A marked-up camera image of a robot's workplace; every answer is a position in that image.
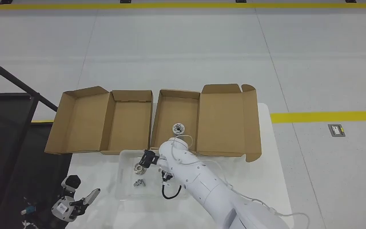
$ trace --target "yellow tape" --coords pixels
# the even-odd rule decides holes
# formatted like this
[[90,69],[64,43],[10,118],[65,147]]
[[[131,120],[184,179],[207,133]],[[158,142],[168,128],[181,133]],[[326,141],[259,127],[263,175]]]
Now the yellow tape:
[[365,111],[272,113],[272,123],[315,123],[336,121],[366,121]]
[[5,4],[0,10],[112,10],[112,9],[245,9],[245,8],[294,8],[294,9],[342,9],[366,8],[366,3],[220,3],[220,2],[156,2],[156,3],[92,3],[92,4]]
[[34,120],[32,123],[53,123],[53,120]]

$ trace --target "gray floor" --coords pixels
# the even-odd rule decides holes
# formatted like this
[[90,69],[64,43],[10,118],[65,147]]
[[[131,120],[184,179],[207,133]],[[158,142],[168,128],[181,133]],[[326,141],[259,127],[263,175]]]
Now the gray floor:
[[[362,10],[4,11],[0,31],[1,65],[55,104],[95,85],[158,95],[230,82],[256,87],[271,113],[366,109]],[[40,106],[34,119],[53,117]],[[274,124],[292,209],[311,229],[366,225],[366,124],[342,125],[344,138],[327,123]]]

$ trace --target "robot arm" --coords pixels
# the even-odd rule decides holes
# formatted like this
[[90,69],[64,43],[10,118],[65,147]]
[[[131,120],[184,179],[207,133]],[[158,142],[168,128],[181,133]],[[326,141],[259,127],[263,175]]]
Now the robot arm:
[[225,229],[288,229],[286,223],[265,206],[244,199],[216,176],[203,161],[188,151],[181,139],[170,138],[159,148],[160,156],[145,151],[140,165],[157,164],[167,177],[181,185],[208,211],[219,228]]

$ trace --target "transparent container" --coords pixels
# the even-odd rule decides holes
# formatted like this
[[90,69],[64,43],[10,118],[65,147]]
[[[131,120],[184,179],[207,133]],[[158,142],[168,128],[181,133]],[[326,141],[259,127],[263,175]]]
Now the transparent container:
[[[159,166],[152,164],[142,175],[137,175],[133,171],[134,166],[140,162],[144,151],[124,150],[120,153],[119,166],[116,182],[116,198],[119,200],[146,200],[164,199],[161,194],[162,178]],[[145,186],[134,186],[138,180],[143,179]],[[173,196],[179,189],[179,182],[174,178],[169,180],[170,186],[165,186],[166,196]],[[182,187],[179,195],[174,199],[186,199],[187,192]]]

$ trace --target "open cardboard box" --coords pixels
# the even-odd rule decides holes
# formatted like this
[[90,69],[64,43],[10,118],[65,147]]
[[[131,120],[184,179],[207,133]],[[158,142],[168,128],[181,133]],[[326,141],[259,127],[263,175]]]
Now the open cardboard box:
[[150,146],[151,90],[100,86],[64,92],[45,148],[47,153],[102,152]]
[[191,151],[207,156],[261,156],[257,93],[250,85],[205,85],[202,92],[160,90],[151,149],[174,137],[182,123],[191,135]]

